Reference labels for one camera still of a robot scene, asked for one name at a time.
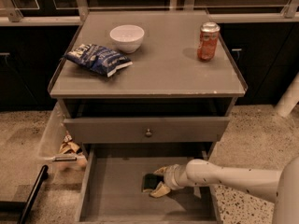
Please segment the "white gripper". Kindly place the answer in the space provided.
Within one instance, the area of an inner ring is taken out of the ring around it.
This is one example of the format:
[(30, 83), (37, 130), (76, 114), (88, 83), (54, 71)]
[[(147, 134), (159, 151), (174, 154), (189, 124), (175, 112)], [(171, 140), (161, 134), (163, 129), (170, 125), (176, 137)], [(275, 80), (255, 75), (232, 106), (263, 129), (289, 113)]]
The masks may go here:
[(153, 198), (163, 197), (171, 190), (184, 189), (189, 184), (185, 165), (174, 164), (164, 166), (153, 173), (157, 176), (164, 177), (164, 182), (160, 182), (156, 189), (149, 194), (149, 196)]

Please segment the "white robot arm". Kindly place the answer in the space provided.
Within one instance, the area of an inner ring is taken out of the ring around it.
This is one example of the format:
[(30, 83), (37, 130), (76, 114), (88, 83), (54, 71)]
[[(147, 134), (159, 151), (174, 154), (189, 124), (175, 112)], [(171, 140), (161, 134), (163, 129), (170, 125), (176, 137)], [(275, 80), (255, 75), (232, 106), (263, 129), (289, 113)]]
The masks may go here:
[(171, 190), (221, 184), (274, 204), (272, 224), (299, 224), (299, 158), (282, 171), (222, 167), (194, 159), (187, 164), (161, 167), (154, 173), (163, 180), (150, 196), (160, 198)]

